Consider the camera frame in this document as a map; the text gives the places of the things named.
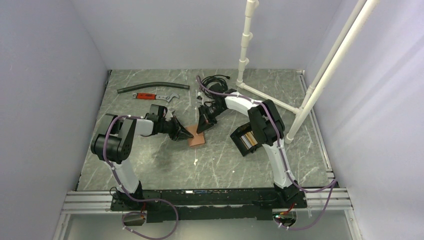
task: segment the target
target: black mounting base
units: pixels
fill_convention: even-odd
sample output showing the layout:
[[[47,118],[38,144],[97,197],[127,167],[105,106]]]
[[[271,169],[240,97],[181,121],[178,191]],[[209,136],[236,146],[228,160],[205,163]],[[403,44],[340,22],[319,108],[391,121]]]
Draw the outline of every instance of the black mounting base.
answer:
[[[197,189],[197,190],[144,190],[145,199],[165,199],[178,206],[180,220],[241,219],[256,218],[272,220],[272,209],[306,208],[305,193],[299,191],[284,202],[279,191],[273,187]],[[175,220],[174,210],[163,202],[146,203],[147,223]],[[125,202],[115,199],[112,211],[134,211]]]

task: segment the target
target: gray wall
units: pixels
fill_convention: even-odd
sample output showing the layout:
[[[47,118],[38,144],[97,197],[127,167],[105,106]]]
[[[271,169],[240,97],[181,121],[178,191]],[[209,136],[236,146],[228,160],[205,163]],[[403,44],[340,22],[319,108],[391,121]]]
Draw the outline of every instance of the gray wall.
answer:
[[[340,8],[320,52],[354,4]],[[365,239],[424,238],[423,12],[423,1],[381,1],[315,106]],[[325,55],[306,68],[309,83]]]
[[[106,67],[70,1],[2,1],[0,23],[0,238],[47,240],[79,177]]]
[[[110,69],[237,68],[246,0],[72,0]],[[304,69],[341,0],[265,0],[249,68]]]

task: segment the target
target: white pvc pipe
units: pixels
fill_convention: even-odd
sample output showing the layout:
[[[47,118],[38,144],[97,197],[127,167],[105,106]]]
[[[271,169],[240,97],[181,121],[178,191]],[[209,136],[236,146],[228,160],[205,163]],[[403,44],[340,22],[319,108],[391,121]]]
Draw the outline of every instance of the white pvc pipe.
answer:
[[[303,99],[303,102],[300,106],[300,109],[303,109],[308,102],[309,98],[311,97],[312,92],[314,91],[315,87],[317,87],[318,82],[320,81],[321,77],[324,74],[324,71],[327,69],[327,67],[330,64],[330,61],[333,59],[334,54],[336,53],[337,49],[339,49],[340,44],[342,44],[343,39],[345,39],[346,34],[348,34],[349,29],[351,29],[352,25],[354,24],[354,21],[357,19],[361,9],[365,5],[365,2],[367,0],[358,0],[355,7],[352,10],[352,13],[350,14],[349,18],[347,19],[346,23],[344,24],[343,28],[341,29],[340,34],[338,35],[337,39],[334,42],[334,45],[332,46],[330,52],[328,53],[327,57],[325,58],[324,62],[321,65],[321,68],[319,69],[318,73],[316,74],[315,78],[313,79],[313,82],[310,84],[310,86],[307,88],[305,97]]]
[[[305,104],[304,109],[302,109],[298,116],[296,116],[297,120],[293,123],[290,128],[290,131],[285,136],[285,143],[290,144],[293,141],[295,134],[298,132],[299,128],[308,116],[314,104],[317,102],[324,88],[329,83],[337,67],[340,65],[340,62],[342,61],[343,57],[346,55],[347,51],[354,42],[355,38],[358,36],[368,17],[373,12],[374,8],[379,2],[380,0],[366,1],[365,5],[359,12],[357,18],[353,22],[352,27],[347,32],[346,37],[341,42],[340,47],[335,52],[334,57],[331,59],[328,67],[324,71],[321,79],[319,80],[316,86],[316,89],[313,91],[312,95],[310,96],[310,99]]]
[[[237,83],[243,82],[243,73],[245,71],[246,65],[249,63],[249,59],[246,57],[246,52],[248,50],[249,41],[253,37],[253,34],[250,32],[252,16],[258,6],[258,0],[247,0],[246,2],[246,11],[244,12],[244,15],[246,17],[244,19],[243,34],[241,35],[241,51],[240,59],[238,60],[238,76],[236,81]]]
[[[274,98],[274,97],[272,97],[268,94],[265,94],[265,93],[255,89],[255,88],[251,87],[251,86],[246,85],[244,82],[237,82],[236,85],[241,89],[245,89],[245,90],[247,90],[247,91],[249,91],[253,94],[258,95],[259,97],[262,97],[264,99],[269,99],[269,100],[273,101],[274,104],[276,104],[280,107],[283,107],[283,108],[289,110],[290,112],[293,112],[294,114],[297,114],[298,111],[299,111],[299,108],[290,106],[287,103],[284,103],[284,102],[282,102],[282,101],[280,101],[280,100],[278,100],[278,99],[276,99],[276,98]]]

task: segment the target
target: marble tabletop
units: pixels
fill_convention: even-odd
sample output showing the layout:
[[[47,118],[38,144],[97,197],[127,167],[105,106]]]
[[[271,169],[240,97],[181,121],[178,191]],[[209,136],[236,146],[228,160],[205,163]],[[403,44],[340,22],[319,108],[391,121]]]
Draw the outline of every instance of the marble tabletop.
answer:
[[[236,69],[145,69],[113,70],[98,112],[94,131],[106,114],[144,116],[151,104],[174,108],[183,126],[198,123],[199,103],[196,94],[199,87],[196,75],[202,78],[214,74],[231,76],[228,87],[257,100],[260,97],[236,87]],[[190,85],[190,90],[170,87],[149,87],[117,94],[117,89],[147,82],[172,82]],[[297,73],[293,69],[246,69],[244,82],[266,94],[298,107],[304,92]],[[141,100],[133,93],[169,95],[179,98]],[[295,115],[277,106],[285,125],[290,129]],[[226,110],[217,117],[218,123],[204,132],[206,143],[189,147],[186,140],[172,141],[166,134],[135,137],[129,160],[144,189],[211,189],[211,188],[259,188],[273,185],[271,164],[263,147],[255,153],[242,156],[230,138],[237,127],[249,118],[239,112]],[[308,117],[294,141],[285,145],[288,161],[301,186],[319,187],[328,184],[326,165],[320,152],[320,144],[313,123]],[[77,190],[109,190],[115,186],[108,167],[89,150],[79,179]]]

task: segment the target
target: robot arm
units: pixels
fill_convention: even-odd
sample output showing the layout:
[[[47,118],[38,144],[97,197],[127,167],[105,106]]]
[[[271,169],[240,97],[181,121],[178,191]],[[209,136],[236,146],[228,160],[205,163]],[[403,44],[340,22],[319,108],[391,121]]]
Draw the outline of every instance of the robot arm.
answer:
[[[269,119],[265,116],[265,111],[261,105],[255,104],[256,100],[247,100],[238,97],[241,94],[234,89],[229,89],[226,94],[237,96],[217,96],[214,95],[214,101],[210,105],[202,105],[199,107],[199,123],[197,133],[201,133],[217,123],[216,116],[221,114],[226,109],[235,110],[249,117],[250,125],[258,143],[262,144],[269,158],[274,175],[274,186],[277,190],[283,192],[282,198],[284,201],[289,201],[299,191],[288,179],[287,173],[294,180],[295,176],[290,171],[290,165],[287,162],[286,151],[282,146],[284,160],[281,158],[277,146],[277,134],[271,125]],[[271,100],[262,101],[268,112],[271,114],[272,120],[278,128],[280,138],[284,137],[284,124],[277,111],[276,106]],[[286,171],[283,161],[286,161],[288,171]]]
[[[125,118],[118,120],[112,126],[107,140],[106,157],[112,163],[112,168],[116,171],[122,184],[136,198],[143,197],[143,189],[130,161],[126,160],[131,153],[134,137],[139,135],[147,137],[163,133],[169,134],[169,138],[173,141],[193,138],[193,135],[181,125],[175,116],[166,121],[167,113],[168,109],[165,106],[152,104],[145,117]],[[106,114],[91,141],[91,152],[96,154],[100,160],[104,161],[103,147],[106,132],[117,117],[117,115]],[[124,196],[122,188],[119,185],[116,188]]]

